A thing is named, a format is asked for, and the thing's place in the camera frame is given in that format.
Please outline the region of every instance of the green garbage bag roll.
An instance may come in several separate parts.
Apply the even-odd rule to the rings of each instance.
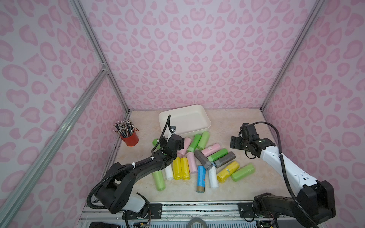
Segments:
[[[164,177],[162,176],[161,170],[152,173],[155,185],[158,191],[162,191],[166,188]]]
[[[194,140],[193,142],[190,144],[189,148],[188,148],[188,152],[194,152],[196,147],[198,146],[198,143],[200,141],[201,135],[196,134],[194,136]]]
[[[225,156],[226,154],[228,154],[228,150],[226,148],[223,148],[220,151],[215,152],[214,154],[208,156],[207,159],[210,162],[214,162],[215,160],[217,160],[218,158],[221,158],[221,157]]]
[[[204,131],[203,134],[201,135],[201,138],[199,140],[198,146],[196,147],[198,150],[203,150],[205,149],[205,146],[207,145],[207,142],[209,140],[210,134],[207,131]]]
[[[253,174],[254,172],[255,172],[255,166],[253,166],[252,163],[249,163],[245,167],[242,167],[239,170],[237,170],[236,172],[234,172],[231,175],[231,178],[234,182],[237,182],[237,181],[245,178],[246,176]]]

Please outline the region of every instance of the pink garbage bag roll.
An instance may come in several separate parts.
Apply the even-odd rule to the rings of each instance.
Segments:
[[[220,145],[219,143],[216,143],[214,145],[208,146],[207,148],[205,148],[204,150],[201,151],[201,153],[205,156],[208,157],[212,154],[214,154],[215,152],[220,150]]]
[[[178,150],[177,151],[177,156],[179,158],[185,157],[186,152],[188,151],[188,148],[189,148],[191,142],[192,142],[191,138],[188,138],[188,137],[185,138],[185,140],[184,140],[184,148],[182,150]]]
[[[190,174],[198,173],[198,168],[196,167],[194,152],[188,152],[186,154],[186,157],[188,158]]]

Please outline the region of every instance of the wire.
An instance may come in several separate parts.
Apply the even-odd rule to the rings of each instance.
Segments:
[[[247,220],[245,219],[245,214],[246,214],[247,212],[253,212],[253,216],[252,216],[252,220],[251,220],[251,221],[247,221]],[[246,210],[246,211],[243,213],[242,217],[243,217],[243,219],[244,219],[246,222],[251,223],[251,222],[253,222],[253,221],[255,220],[255,212],[254,212],[253,210]]]
[[[155,151],[155,149],[156,149],[156,148],[157,148],[157,146],[160,144],[160,142],[161,142],[161,140],[162,140],[162,138],[163,138],[163,136],[164,136],[164,134],[165,134],[165,131],[166,131],[167,126],[169,126],[169,131],[170,131],[171,133],[173,133],[173,132],[171,131],[171,127],[170,127],[170,118],[171,118],[171,115],[169,115],[169,116],[167,117],[166,124],[165,124],[165,127],[164,127],[164,129],[163,129],[163,131],[162,131],[162,133],[161,133],[161,136],[160,136],[160,138],[159,138],[158,142],[156,143],[156,145],[155,145],[155,146],[153,147],[153,149],[151,150],[152,156],[154,155],[154,151]]]
[[[277,223],[277,216],[276,216],[276,214],[278,214],[278,213],[275,213],[274,223],[275,223],[276,228],[279,228],[279,224]]]
[[[242,138],[242,132],[241,132],[241,131],[239,131],[239,133],[238,133],[238,137],[239,137],[240,139],[243,139],[243,138]],[[248,157],[249,159],[255,159],[255,158],[256,158],[256,155],[254,155],[252,158],[250,158],[249,156],[247,156],[247,150],[245,150],[245,154],[246,154],[246,157]]]
[[[131,227],[129,226],[129,223],[128,223],[127,210],[124,212],[124,221],[126,222],[126,226],[127,226],[127,228],[131,228]]]
[[[284,178],[285,185],[286,185],[286,187],[288,189],[288,192],[289,192],[290,196],[292,197],[295,205],[303,213],[303,215],[307,218],[307,220],[310,223],[310,225],[313,228],[319,228],[317,226],[317,224],[313,221],[313,219],[309,216],[309,214],[305,211],[305,209],[300,204],[300,202],[298,201],[298,199],[295,197],[295,194],[294,194],[292,188],[290,187],[289,180],[288,180],[288,176],[287,176],[287,171],[285,169],[284,156],[283,156],[283,152],[281,150],[281,140],[280,140],[279,131],[276,129],[276,127],[274,125],[272,125],[271,123],[265,122],[265,121],[255,122],[252,125],[255,125],[255,124],[267,124],[267,125],[269,125],[270,127],[272,127],[274,129],[274,131],[276,133],[276,136],[277,136],[277,144],[278,144],[279,154],[280,154],[279,157],[280,157],[280,163],[281,163],[281,170],[283,172],[283,178]]]
[[[151,212],[151,210],[149,210],[149,212],[150,212],[150,218],[148,219],[147,223],[149,222],[149,223],[150,223],[150,225],[151,225],[152,212]]]
[[[274,216],[273,216],[273,214],[271,212],[269,212],[268,214],[269,214],[269,221],[270,221],[270,223],[271,223],[271,218],[273,218],[273,223],[274,223]]]

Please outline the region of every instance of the pink spot pattern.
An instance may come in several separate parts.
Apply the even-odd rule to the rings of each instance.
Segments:
[[[365,224],[364,11],[330,0],[264,111],[284,153],[334,186],[333,228]]]
[[[262,0],[81,2],[133,109],[260,107],[313,6]]]
[[[108,113],[108,118],[103,119],[101,123],[96,123],[95,119],[90,118],[90,113],[102,116],[104,112]],[[31,224],[37,227],[50,227],[50,224],[57,227],[74,227],[90,189],[101,179],[101,173],[115,142],[116,135],[112,131],[112,124],[124,115],[119,100],[106,78],[32,190],[31,196],[34,196],[34,199],[31,198],[30,203],[32,200],[35,203],[28,203],[29,205],[15,216],[13,222],[17,222],[19,227],[29,227]],[[94,129],[98,130],[98,135],[93,135]],[[91,137],[93,143],[85,143],[85,139]],[[9,145],[7,150],[11,150],[12,146],[14,145]],[[22,163],[32,162],[33,155],[37,154],[34,150],[35,147],[22,152],[25,154]],[[16,182],[24,175],[22,171],[16,174],[11,177],[11,188],[15,187]]]
[[[67,0],[11,0],[2,2],[0,8],[1,206],[94,80],[101,65]],[[109,131],[111,122],[123,115],[108,82],[104,82],[102,88],[105,95],[94,100],[101,104],[100,99],[105,97],[111,105],[108,112],[113,111],[114,115],[113,119],[103,121],[107,130],[96,139],[99,145],[104,136],[108,139],[107,143],[104,141],[105,148],[93,151],[99,154],[102,161],[99,164],[105,163],[101,155],[109,153],[108,147],[114,140]],[[93,109],[91,105],[85,112],[87,115],[90,109]],[[101,115],[100,112],[95,109],[97,115]],[[84,196],[85,189],[90,189],[100,179],[103,168],[94,161],[91,164],[97,168],[92,167],[85,173],[92,175],[90,178],[83,177],[79,182],[80,178],[70,180],[69,177],[75,165],[84,165],[77,151],[87,149],[82,142],[88,137],[89,129],[96,125],[90,120],[76,124],[71,134],[77,140],[72,145],[70,139],[66,140],[68,146],[58,152],[63,154],[62,165],[47,168],[15,217],[13,227],[74,226],[85,202],[84,198],[78,198],[79,192],[86,186],[80,194]],[[69,196],[63,193],[67,181],[73,182],[77,192],[67,205],[70,207],[63,210]]]

